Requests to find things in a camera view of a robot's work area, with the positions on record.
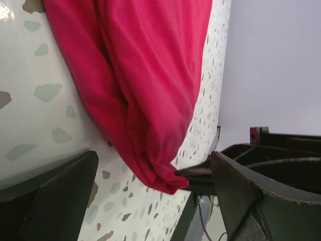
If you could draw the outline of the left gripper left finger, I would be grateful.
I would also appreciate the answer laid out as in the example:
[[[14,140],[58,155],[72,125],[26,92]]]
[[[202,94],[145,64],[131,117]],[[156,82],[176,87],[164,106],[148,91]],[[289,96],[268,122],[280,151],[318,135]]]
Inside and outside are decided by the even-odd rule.
[[[1,240],[77,240],[97,167],[89,151],[1,190]]]

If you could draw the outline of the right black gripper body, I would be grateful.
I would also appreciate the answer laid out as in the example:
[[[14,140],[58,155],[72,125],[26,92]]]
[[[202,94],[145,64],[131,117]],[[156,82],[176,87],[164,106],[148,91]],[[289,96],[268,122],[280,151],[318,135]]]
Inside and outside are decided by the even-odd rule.
[[[251,127],[250,142],[222,154],[261,175],[304,191],[320,190],[320,137],[271,133]]]

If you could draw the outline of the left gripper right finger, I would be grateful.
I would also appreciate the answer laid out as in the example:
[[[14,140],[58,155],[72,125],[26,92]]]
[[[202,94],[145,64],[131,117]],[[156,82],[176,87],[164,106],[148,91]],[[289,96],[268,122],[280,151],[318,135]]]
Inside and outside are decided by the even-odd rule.
[[[241,165],[214,152],[211,170],[229,240],[320,240],[320,157]]]

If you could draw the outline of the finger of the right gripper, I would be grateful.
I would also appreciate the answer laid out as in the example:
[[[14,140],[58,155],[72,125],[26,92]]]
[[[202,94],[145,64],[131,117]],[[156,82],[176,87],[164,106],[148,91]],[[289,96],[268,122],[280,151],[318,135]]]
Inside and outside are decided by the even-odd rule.
[[[215,186],[213,185],[190,185],[187,191],[196,193],[199,196],[217,196]]]
[[[210,161],[175,171],[176,176],[184,177],[189,181],[189,187],[213,185]]]

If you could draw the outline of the magenta t-shirt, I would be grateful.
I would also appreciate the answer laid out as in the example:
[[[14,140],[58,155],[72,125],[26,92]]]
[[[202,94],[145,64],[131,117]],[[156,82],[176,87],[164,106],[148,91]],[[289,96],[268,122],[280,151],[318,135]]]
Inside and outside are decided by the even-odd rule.
[[[200,92],[211,1],[44,1],[88,113],[137,178],[174,194]]]

